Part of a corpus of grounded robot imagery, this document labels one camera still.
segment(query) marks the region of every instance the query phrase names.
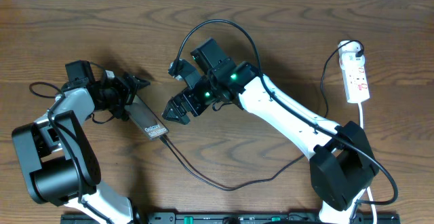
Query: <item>robotic arm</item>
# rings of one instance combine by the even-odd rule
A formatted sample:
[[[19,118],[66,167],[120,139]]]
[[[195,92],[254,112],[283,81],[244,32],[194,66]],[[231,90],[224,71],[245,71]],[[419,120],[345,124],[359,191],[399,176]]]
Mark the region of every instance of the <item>robotic arm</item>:
[[[147,223],[129,199],[101,181],[98,160],[81,125],[94,111],[109,110],[118,119],[132,119],[150,139],[167,133],[137,95],[149,82],[129,73],[115,77],[106,70],[96,81],[88,61],[65,67],[69,82],[59,91],[55,105],[12,132],[28,192],[38,204],[76,208],[99,223]],[[47,160],[60,150],[63,156]]]
[[[163,118],[187,124],[188,112],[195,117],[199,116],[213,102],[220,101],[233,103],[240,109],[263,118],[290,139],[309,159],[312,187],[323,200],[320,219],[323,222],[348,223],[355,201],[377,175],[378,167],[365,157],[343,147],[331,136],[318,131],[318,127],[351,141],[354,146],[374,158],[363,129],[354,122],[342,127],[316,115],[284,94],[263,75],[266,87],[274,95],[272,98],[263,86],[260,71],[248,62],[236,66],[213,39],[208,39],[192,51],[191,55],[207,76],[201,77],[187,61],[175,60],[169,74],[185,80],[187,88],[169,101]],[[284,109],[276,98],[295,114]],[[337,157],[332,154],[335,149],[342,149]]]

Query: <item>white robotic arm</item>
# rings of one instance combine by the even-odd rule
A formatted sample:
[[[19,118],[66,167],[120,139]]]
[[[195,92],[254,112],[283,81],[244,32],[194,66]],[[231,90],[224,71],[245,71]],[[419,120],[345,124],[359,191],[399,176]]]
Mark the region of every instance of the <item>white robotic arm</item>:
[[[136,95],[149,82],[128,73],[115,77],[105,70],[95,81],[90,63],[82,60],[67,64],[66,71],[69,82],[61,90],[43,82],[31,85],[38,96],[42,95],[32,89],[34,85],[58,89],[56,102],[33,123],[12,132],[28,192],[36,203],[75,208],[101,224],[146,223],[128,198],[101,181],[98,160],[81,126],[94,111],[109,110],[112,118],[131,119],[151,139],[167,133]],[[43,160],[60,150],[63,156]]]
[[[329,132],[332,132],[333,134],[337,133],[335,127],[339,126],[339,124],[322,118],[303,107],[277,88],[266,75],[264,75],[264,80],[267,87],[275,93],[279,100],[284,102],[292,110],[314,124],[318,124],[322,128],[325,128]],[[314,128],[302,122],[300,119],[286,111],[282,106],[278,105],[276,101],[271,99],[265,91],[259,77],[254,78],[244,88],[245,91],[243,94],[239,95],[242,107],[247,112],[257,115],[280,131],[280,133],[285,135],[304,153],[307,159],[310,159],[315,155],[313,149],[317,145],[324,146],[330,141],[331,137],[315,131]],[[355,201],[363,195],[364,191],[365,189],[361,190],[360,193],[353,198],[353,203],[347,210],[337,211],[327,203],[323,202],[323,208],[319,213],[319,218],[324,223],[348,224],[353,213]]]

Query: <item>wooden table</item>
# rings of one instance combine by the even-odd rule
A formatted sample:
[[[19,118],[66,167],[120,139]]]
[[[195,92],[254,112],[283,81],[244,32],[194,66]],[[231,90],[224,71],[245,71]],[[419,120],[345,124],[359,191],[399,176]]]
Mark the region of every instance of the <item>wooden table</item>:
[[[167,74],[169,63],[184,36],[210,18],[244,27],[265,73],[320,115],[326,58],[340,40],[361,40],[371,94],[363,104],[366,132],[399,187],[398,201],[378,209],[398,212],[403,223],[434,221],[434,0],[0,0],[0,223],[58,223],[62,213],[71,212],[34,203],[22,179],[10,134],[53,103],[33,96],[29,83],[61,86],[64,64],[91,60],[118,74],[150,79],[140,95],[160,114],[185,87]],[[189,59],[188,52],[208,37],[237,62],[254,61],[245,37],[223,24],[194,34],[183,57]],[[345,124],[357,121],[358,113],[345,100],[337,60],[329,65],[325,92],[330,119]],[[166,122],[170,138],[192,165],[223,185],[270,177],[300,155],[278,131],[235,106],[191,119],[187,126]],[[146,211],[287,212],[321,206],[305,159],[270,183],[227,193],[194,179],[165,145],[148,141],[132,122],[86,122],[83,129],[102,178]],[[392,194],[382,174],[372,191],[377,200]]]

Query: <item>white power strip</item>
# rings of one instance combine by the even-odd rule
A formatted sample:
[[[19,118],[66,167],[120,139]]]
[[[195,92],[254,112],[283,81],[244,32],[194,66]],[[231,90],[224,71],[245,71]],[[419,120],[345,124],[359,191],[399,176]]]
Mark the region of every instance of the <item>white power strip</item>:
[[[341,41],[338,45],[349,42]],[[339,65],[344,77],[345,94],[347,102],[359,103],[369,99],[368,81],[365,73],[365,56],[356,57],[361,46],[356,41],[346,44],[339,49]]]

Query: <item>black cable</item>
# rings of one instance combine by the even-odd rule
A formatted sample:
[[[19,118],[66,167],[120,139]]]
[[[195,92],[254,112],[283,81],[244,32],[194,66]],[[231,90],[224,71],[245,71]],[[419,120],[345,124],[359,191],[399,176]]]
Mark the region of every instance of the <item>black cable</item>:
[[[35,91],[33,90],[33,87],[36,86],[36,85],[49,86],[49,87],[51,87],[51,88],[56,89],[57,92],[60,92],[60,89],[59,89],[58,87],[56,87],[55,85],[50,84],[50,83],[48,83],[48,82],[37,81],[37,82],[33,82],[32,84],[28,85],[28,89],[30,90],[30,92],[31,92],[33,95],[38,96],[38,97],[41,97],[41,98],[56,98],[56,96],[47,96],[47,95],[42,95],[42,94],[39,94],[39,93],[35,92]]]
[[[56,120],[53,119],[53,111],[56,110],[56,108],[59,106],[59,104],[66,98],[65,93],[61,89],[56,87],[55,85],[47,83],[47,82],[38,81],[38,82],[34,82],[34,83],[30,84],[30,86],[28,88],[32,92],[32,94],[39,96],[39,97],[42,97],[42,98],[55,98],[55,96],[46,96],[46,95],[41,95],[41,94],[36,93],[32,89],[32,87],[35,85],[49,86],[51,88],[54,88],[55,90],[57,90],[57,92],[59,94],[61,94],[61,97],[53,104],[53,106],[51,108],[49,108],[47,110],[47,118],[48,118],[48,122],[50,123],[50,126],[53,128],[54,132],[56,132],[56,134],[59,136],[59,139],[62,141],[64,148],[66,149],[69,156],[71,157],[75,172],[77,173],[77,179],[78,179],[78,185],[79,185],[77,202],[79,204],[82,204],[84,208],[87,208],[88,210],[90,210],[90,212],[94,213],[97,217],[100,217],[101,219],[105,220],[108,224],[112,224],[112,221],[108,217],[105,217],[103,214],[99,213],[92,206],[90,206],[87,202],[83,201],[83,177],[82,177],[82,174],[81,174],[81,171],[79,168],[79,162],[78,162],[78,159],[75,157],[75,154],[74,154],[73,150],[71,149],[71,146],[69,145],[68,141],[65,139],[65,137],[63,136],[63,133],[60,131],[59,128],[62,128],[62,130],[64,130],[75,142],[78,143],[77,137],[70,130],[68,130],[68,128],[64,127],[62,124],[56,122]]]
[[[272,176],[271,178],[269,178],[269,179],[260,179],[260,180],[254,180],[254,181],[249,181],[249,182],[246,182],[246,183],[243,183],[243,184],[241,184],[241,185],[238,185],[238,186],[236,186],[236,187],[231,187],[231,188],[226,188],[226,187],[220,187],[220,186],[217,186],[217,185],[215,185],[215,184],[213,184],[213,183],[211,183],[211,182],[209,182],[209,181],[207,181],[207,180],[205,180],[205,179],[203,179],[203,178],[201,178],[200,176],[198,176],[198,175],[196,175],[194,172],[192,172],[185,164],[184,164],[184,162],[182,162],[182,160],[179,158],[179,156],[176,154],[176,152],[172,149],[172,147],[175,147],[174,146],[174,144],[171,142],[171,140],[169,139],[169,137],[168,136],[166,136],[166,135],[164,135],[164,136],[161,136],[160,137],[160,140],[170,149],[170,151],[175,155],[175,157],[176,157],[176,159],[181,163],[181,165],[184,167],[184,169],[188,172],[188,173],[190,173],[192,176],[194,176],[195,178],[197,178],[197,179],[199,179],[200,181],[202,181],[202,182],[204,182],[204,183],[206,183],[206,184],[208,184],[209,186],[211,186],[211,187],[215,187],[215,188],[217,188],[217,189],[219,189],[219,190],[222,190],[222,191],[235,191],[235,190],[238,190],[238,189],[240,189],[240,188],[242,188],[242,187],[245,187],[245,186],[248,186],[248,185],[252,185],[252,184],[256,184],[256,183],[265,183],[265,182],[269,182],[269,181],[272,181],[272,180],[274,180],[277,176],[279,176],[284,170],[286,170],[286,168],[288,168],[288,167],[290,167],[290,166],[292,166],[293,164],[295,164],[295,163],[297,163],[298,161],[300,161],[303,157],[304,157],[304,155],[301,155],[300,157],[298,157],[298,158],[296,158],[295,160],[293,160],[293,161],[291,161],[289,164],[287,164],[286,166],[284,166],[282,169],[280,169],[274,176]]]
[[[115,116],[112,115],[112,116],[111,116],[108,120],[106,120],[105,122],[100,122],[100,121],[95,120],[95,114],[94,114],[94,113],[91,113],[90,116],[92,117],[92,121],[93,121],[95,124],[99,124],[99,125],[105,124],[105,123],[107,123],[107,122],[109,122],[109,121],[111,121],[112,119],[115,118]]]
[[[106,70],[104,67],[102,67],[101,65],[99,65],[99,64],[97,64],[97,63],[94,63],[94,62],[89,62],[89,63],[92,64],[92,65],[95,65],[96,67],[102,69],[103,71]]]
[[[212,110],[213,110],[213,111],[219,111],[219,110],[222,109],[223,106],[226,106],[226,105],[232,105],[232,104],[233,104],[232,102],[224,102],[224,103],[222,103],[222,105],[219,106],[218,109],[216,109],[216,103],[218,103],[218,102],[222,102],[222,101],[217,100],[216,102],[213,102],[213,103],[212,103]]]
[[[363,155],[368,160],[370,160],[372,163],[374,163],[384,173],[384,175],[387,177],[387,179],[389,180],[389,182],[392,185],[392,188],[393,188],[393,197],[390,200],[387,200],[387,201],[357,200],[356,201],[357,203],[361,203],[361,204],[375,204],[375,205],[387,205],[387,204],[392,204],[398,198],[398,187],[396,185],[396,182],[393,179],[393,177],[390,175],[390,173],[386,170],[386,168],[384,168],[382,166],[382,164],[380,164],[374,158],[372,158],[369,155],[367,155],[366,153],[364,153],[362,150],[360,150],[357,147],[353,146],[351,143],[349,143],[345,139],[340,138],[339,136],[336,136],[335,134],[327,131],[326,129],[322,128],[318,124],[316,124],[314,122],[311,122],[310,120],[304,118],[303,116],[301,116],[300,114],[298,114],[297,112],[295,112],[294,110],[292,110],[291,108],[289,108],[286,104],[284,104],[283,102],[281,102],[280,99],[275,95],[275,93],[272,92],[272,91],[270,91],[270,89],[268,88],[268,86],[266,85],[265,80],[264,80],[264,74],[262,73],[262,67],[261,67],[261,63],[260,63],[260,57],[259,57],[258,49],[256,48],[256,45],[255,45],[253,39],[250,37],[250,35],[247,33],[247,31],[245,31],[238,24],[235,24],[234,22],[231,22],[230,20],[222,20],[222,19],[207,20],[205,22],[202,22],[201,24],[197,25],[193,30],[191,30],[187,34],[187,36],[184,38],[184,41],[182,42],[182,44],[180,46],[180,49],[178,51],[178,55],[176,56],[175,60],[179,60],[179,58],[181,56],[181,53],[182,53],[182,50],[184,49],[185,43],[187,42],[187,40],[189,39],[189,37],[197,29],[201,28],[202,26],[204,26],[206,24],[214,23],[214,22],[222,22],[222,23],[230,24],[230,25],[234,26],[235,28],[239,29],[247,37],[247,39],[249,40],[250,44],[252,45],[253,52],[254,52],[254,55],[255,55],[255,58],[256,58],[256,62],[258,63],[258,76],[260,78],[261,84],[262,84],[262,86],[264,87],[265,91],[267,92],[267,94],[270,96],[271,99],[275,100],[278,105],[282,106],[286,111],[288,111],[289,113],[291,113],[293,116],[297,117],[302,122],[308,124],[315,131],[321,132],[321,133],[325,134],[326,136],[329,136],[329,137],[333,138],[334,140],[338,141],[339,143],[342,143],[347,148],[356,151],[360,155]]]
[[[324,92],[324,88],[323,88],[323,82],[324,82],[324,76],[326,75],[327,64],[330,61],[330,59],[332,59],[332,57],[335,55],[335,53],[337,53],[337,51],[339,51],[340,48],[342,48],[343,46],[345,46],[347,44],[350,44],[352,42],[357,42],[361,46],[361,50],[357,52],[356,56],[363,55],[363,53],[365,52],[365,47],[363,46],[362,42],[360,42],[358,40],[350,40],[350,41],[348,41],[348,42],[340,45],[338,48],[336,48],[336,50],[334,50],[332,52],[332,55],[330,55],[330,57],[328,57],[327,61],[324,64],[323,75],[321,76],[321,82],[319,83],[319,89],[321,90],[321,94],[323,95],[324,103],[325,103],[325,115],[324,115],[324,118],[326,118],[327,115],[328,115],[328,102],[327,102],[327,99],[326,99],[326,93]]]

